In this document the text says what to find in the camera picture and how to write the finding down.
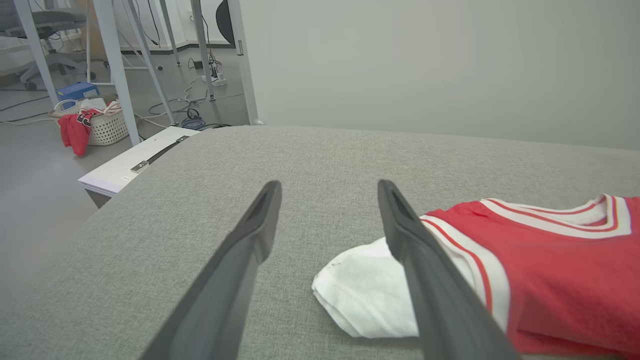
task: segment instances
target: gray fabric surface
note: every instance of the gray fabric surface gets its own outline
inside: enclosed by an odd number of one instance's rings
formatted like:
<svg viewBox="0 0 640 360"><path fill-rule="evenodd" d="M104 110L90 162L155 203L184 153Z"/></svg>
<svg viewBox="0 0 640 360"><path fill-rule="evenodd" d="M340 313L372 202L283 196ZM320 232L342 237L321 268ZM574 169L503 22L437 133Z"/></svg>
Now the gray fabric surface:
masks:
<svg viewBox="0 0 640 360"><path fill-rule="evenodd" d="M376 183L414 210L496 197L570 208L640 195L640 152L458 136L231 127L187 139L80 228L0 320L2 359L133 359L262 185L282 182L240 359L420 359L415 339L353 339L315 300L315 274L383 236Z"/></svg>

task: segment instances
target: red and white shirt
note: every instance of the red and white shirt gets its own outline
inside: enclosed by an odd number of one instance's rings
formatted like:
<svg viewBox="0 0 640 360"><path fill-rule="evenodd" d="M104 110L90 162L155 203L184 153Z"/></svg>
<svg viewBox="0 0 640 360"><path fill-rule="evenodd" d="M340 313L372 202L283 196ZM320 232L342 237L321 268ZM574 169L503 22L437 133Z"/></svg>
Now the red and white shirt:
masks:
<svg viewBox="0 0 640 360"><path fill-rule="evenodd" d="M420 219L520 352L640 359L640 197L569 210L485 199Z"/></svg>

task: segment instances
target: caster wheel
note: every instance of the caster wheel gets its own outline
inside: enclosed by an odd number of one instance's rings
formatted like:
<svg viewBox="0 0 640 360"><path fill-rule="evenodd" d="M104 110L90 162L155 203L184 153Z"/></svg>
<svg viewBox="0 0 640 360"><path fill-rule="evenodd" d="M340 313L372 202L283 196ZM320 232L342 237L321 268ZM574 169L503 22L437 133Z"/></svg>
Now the caster wheel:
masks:
<svg viewBox="0 0 640 360"><path fill-rule="evenodd" d="M29 91L35 91L38 88L38 85L36 85L36 83L28 82L24 83L24 88Z"/></svg>

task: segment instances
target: black baseboard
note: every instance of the black baseboard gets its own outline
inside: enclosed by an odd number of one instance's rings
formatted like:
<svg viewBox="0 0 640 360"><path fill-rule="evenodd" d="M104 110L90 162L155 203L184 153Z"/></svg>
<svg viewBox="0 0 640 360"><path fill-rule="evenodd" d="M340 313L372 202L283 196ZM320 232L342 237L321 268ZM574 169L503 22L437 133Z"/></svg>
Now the black baseboard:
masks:
<svg viewBox="0 0 640 360"><path fill-rule="evenodd" d="M198 44L188 44L188 45L180 46L176 50L178 50L178 53L179 53L182 50L191 49L192 47L197 48ZM207 48L210 48L210 49L235 49L235 47L233 45L230 45L230 44L208 44ZM149 49L149 52L151 53L151 55L171 55L171 54L173 54L173 49L171 49L171 50L153 50L153 49ZM121 53L124 54L124 55L133 55L133 54L136 53L136 51L134 51L134 50L123 50L123 51L121 51Z"/></svg>

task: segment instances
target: white label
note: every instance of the white label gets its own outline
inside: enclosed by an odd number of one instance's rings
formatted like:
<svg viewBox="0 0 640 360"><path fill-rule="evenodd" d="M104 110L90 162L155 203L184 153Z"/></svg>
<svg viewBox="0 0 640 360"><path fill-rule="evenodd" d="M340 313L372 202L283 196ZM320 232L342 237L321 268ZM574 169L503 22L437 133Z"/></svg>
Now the white label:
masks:
<svg viewBox="0 0 640 360"><path fill-rule="evenodd" d="M98 95L98 92L95 91L95 89L92 89L87 92L83 92L82 94L84 95L84 97L89 97L89 96Z"/></svg>

